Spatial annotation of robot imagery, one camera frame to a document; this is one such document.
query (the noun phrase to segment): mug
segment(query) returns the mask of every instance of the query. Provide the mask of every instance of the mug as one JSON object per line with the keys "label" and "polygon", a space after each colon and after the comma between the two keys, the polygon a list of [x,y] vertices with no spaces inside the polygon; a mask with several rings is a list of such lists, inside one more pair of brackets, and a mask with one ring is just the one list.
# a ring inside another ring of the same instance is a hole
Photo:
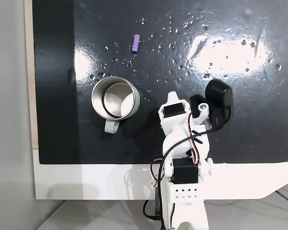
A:
{"label": "mug", "polygon": [[93,88],[92,105],[106,119],[105,132],[116,133],[120,121],[138,110],[140,95],[126,79],[110,76],[100,80]]}

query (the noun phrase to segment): black surface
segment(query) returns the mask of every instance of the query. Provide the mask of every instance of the black surface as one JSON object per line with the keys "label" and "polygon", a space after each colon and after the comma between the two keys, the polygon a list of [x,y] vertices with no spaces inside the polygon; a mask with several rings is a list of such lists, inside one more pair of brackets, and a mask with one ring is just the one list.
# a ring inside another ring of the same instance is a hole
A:
{"label": "black surface", "polygon": [[[209,157],[288,161],[288,0],[33,0],[33,19],[41,164],[150,163],[161,155],[157,111],[168,92],[204,95],[212,78],[233,88],[235,117],[209,135]],[[141,96],[114,135],[91,105],[107,75]]]}

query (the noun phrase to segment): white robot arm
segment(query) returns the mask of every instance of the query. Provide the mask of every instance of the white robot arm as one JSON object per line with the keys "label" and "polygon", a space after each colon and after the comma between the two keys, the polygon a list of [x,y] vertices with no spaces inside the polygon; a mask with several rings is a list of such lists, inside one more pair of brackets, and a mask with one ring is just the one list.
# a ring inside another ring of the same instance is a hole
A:
{"label": "white robot arm", "polygon": [[151,174],[157,184],[162,230],[177,229],[183,222],[194,230],[209,230],[204,199],[213,161],[206,160],[207,133],[220,130],[232,118],[233,94],[222,81],[211,80],[205,96],[195,95],[189,104],[170,92],[158,111],[166,137],[157,178],[152,170]]}
{"label": "white robot arm", "polygon": [[[183,114],[165,117],[164,108],[169,105],[182,104]],[[198,105],[200,115],[190,119],[191,130],[201,133],[206,131],[209,124],[209,106],[202,103]],[[176,92],[168,94],[168,101],[158,111],[161,126],[166,135],[163,142],[163,155],[173,144],[190,136],[188,131],[188,116],[191,113],[190,105],[185,100],[179,100]],[[204,185],[205,177],[212,171],[212,160],[206,162],[209,152],[209,141],[207,134],[197,137],[202,144],[197,143],[199,152],[199,180],[192,184],[174,184],[173,159],[186,158],[186,152],[193,148],[191,140],[185,141],[175,147],[164,161],[164,179],[161,181],[163,220],[167,230],[178,229],[183,222],[188,222],[195,230],[208,230],[208,220],[204,207]]]}

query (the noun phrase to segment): purple block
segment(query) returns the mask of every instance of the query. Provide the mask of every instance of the purple block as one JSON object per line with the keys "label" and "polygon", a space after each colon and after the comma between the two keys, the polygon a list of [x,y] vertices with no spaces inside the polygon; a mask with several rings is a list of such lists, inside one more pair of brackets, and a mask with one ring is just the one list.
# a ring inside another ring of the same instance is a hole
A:
{"label": "purple block", "polygon": [[139,43],[140,43],[140,36],[138,34],[137,35],[135,34],[134,39],[133,39],[133,45],[132,45],[133,52],[138,52]]}

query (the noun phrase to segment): gray wall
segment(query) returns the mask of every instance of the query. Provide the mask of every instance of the gray wall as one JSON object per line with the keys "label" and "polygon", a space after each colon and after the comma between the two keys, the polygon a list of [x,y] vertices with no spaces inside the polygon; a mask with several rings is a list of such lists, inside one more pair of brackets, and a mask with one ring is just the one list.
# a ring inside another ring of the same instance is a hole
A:
{"label": "gray wall", "polygon": [[0,0],[0,230],[35,230],[61,201],[36,201],[23,0]]}

